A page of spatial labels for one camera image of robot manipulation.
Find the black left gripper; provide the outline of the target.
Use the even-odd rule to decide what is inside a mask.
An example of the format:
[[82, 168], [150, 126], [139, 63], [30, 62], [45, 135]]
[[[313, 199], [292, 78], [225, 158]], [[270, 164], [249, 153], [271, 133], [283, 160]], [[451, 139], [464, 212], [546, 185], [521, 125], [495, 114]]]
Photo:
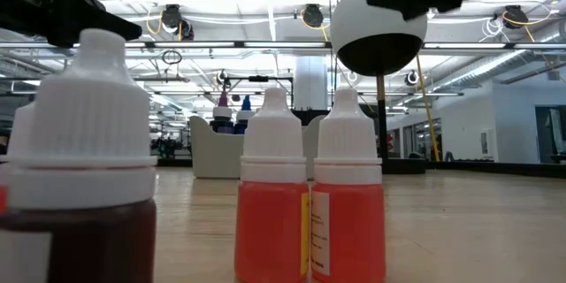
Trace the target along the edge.
[[[80, 30], [71, 23], [69, 8], [75, 0], [0, 0], [0, 28], [15, 33], [41, 36], [58, 47], [71, 47]], [[98, 0], [89, 0], [94, 7], [89, 26], [121, 35], [127, 41], [137, 40], [142, 28], [106, 11]]]

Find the large purple-capped food colouring bottle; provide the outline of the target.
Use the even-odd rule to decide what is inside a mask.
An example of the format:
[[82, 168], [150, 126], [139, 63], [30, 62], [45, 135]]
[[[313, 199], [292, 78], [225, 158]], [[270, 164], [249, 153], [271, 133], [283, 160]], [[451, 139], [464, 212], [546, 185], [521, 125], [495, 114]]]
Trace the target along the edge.
[[212, 130], [218, 134], [233, 134], [232, 114], [233, 110], [228, 107], [227, 93], [223, 91], [218, 100], [218, 105], [213, 108], [213, 120], [210, 122]]

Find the large blue-capped food colouring bottle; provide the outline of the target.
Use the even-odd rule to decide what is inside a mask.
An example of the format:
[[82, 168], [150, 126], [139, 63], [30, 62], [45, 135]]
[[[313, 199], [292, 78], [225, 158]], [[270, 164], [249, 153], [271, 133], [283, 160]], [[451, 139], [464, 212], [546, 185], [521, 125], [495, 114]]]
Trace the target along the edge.
[[256, 113], [251, 109], [250, 96], [245, 96], [241, 105], [241, 109], [236, 114], [236, 122], [234, 124], [235, 134], [245, 134], [249, 120]]

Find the grey plastic bin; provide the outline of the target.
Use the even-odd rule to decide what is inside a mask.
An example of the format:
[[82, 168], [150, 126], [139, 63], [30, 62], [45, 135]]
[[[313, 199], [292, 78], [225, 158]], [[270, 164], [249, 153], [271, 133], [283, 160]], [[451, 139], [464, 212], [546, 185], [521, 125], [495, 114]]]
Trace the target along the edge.
[[[314, 179], [314, 158], [317, 157], [319, 124], [323, 115], [302, 128], [303, 155], [307, 159], [309, 180]], [[237, 180], [241, 175], [242, 134], [215, 133], [207, 121], [194, 116], [188, 124], [191, 131], [191, 152], [194, 176], [197, 179]]]

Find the small orange food colouring bottle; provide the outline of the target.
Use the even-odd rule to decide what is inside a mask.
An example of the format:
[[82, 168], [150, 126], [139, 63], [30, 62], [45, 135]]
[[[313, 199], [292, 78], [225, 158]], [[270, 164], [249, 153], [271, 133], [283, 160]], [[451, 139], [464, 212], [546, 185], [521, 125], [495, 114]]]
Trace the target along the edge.
[[240, 283], [301, 283], [309, 271], [310, 190], [302, 124], [282, 88], [248, 122], [238, 186], [234, 271]]
[[352, 88], [320, 121], [310, 192], [312, 276], [323, 283], [385, 283], [385, 199], [374, 122]]

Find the small maroon food colouring bottle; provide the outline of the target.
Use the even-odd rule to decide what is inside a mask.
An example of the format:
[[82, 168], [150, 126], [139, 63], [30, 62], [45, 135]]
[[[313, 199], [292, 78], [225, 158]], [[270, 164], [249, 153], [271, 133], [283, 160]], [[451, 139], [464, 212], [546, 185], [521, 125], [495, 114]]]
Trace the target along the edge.
[[152, 283], [156, 159], [149, 95], [126, 68], [125, 39], [80, 33], [43, 79], [6, 158], [0, 283]]

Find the white globe lamp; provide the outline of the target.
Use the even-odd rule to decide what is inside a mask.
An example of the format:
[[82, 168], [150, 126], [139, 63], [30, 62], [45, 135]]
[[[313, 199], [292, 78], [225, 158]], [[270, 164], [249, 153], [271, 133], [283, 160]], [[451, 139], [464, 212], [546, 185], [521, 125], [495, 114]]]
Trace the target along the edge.
[[427, 18], [406, 20], [397, 9], [370, 0], [340, 0], [332, 14], [331, 44], [350, 71], [376, 81], [378, 118], [359, 106], [353, 88], [335, 92], [334, 106], [319, 127], [316, 176], [336, 172], [376, 182], [385, 174], [422, 174], [423, 159], [391, 159], [387, 148], [385, 77], [400, 71], [420, 51]]

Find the long ceiling light strip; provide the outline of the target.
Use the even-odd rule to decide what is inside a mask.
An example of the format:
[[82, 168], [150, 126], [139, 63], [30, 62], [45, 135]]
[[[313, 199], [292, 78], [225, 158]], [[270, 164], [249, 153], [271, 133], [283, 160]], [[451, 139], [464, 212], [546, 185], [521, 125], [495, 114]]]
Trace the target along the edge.
[[[127, 42], [127, 49], [330, 49], [330, 42]], [[0, 49], [55, 49], [47, 42], [0, 42]], [[424, 42], [425, 50], [566, 50], [566, 42]]]

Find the distant dark equipment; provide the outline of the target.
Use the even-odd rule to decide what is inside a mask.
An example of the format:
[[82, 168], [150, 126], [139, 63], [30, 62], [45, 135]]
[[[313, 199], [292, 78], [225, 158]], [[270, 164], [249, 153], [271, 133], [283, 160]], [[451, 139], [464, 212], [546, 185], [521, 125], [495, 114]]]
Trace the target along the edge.
[[149, 153], [158, 159], [191, 159], [192, 155], [188, 145], [181, 140], [173, 139], [170, 135], [154, 136], [149, 139]]

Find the distant black gantry frame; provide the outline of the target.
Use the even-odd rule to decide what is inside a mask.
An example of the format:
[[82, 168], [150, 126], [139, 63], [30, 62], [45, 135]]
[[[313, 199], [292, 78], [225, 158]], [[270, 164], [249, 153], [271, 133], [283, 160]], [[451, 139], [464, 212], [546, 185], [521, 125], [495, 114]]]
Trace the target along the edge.
[[229, 94], [242, 82], [266, 83], [276, 82], [281, 88], [285, 89], [290, 96], [291, 103], [294, 103], [294, 79], [292, 77], [250, 75], [250, 76], [226, 76], [223, 83], [223, 90]]

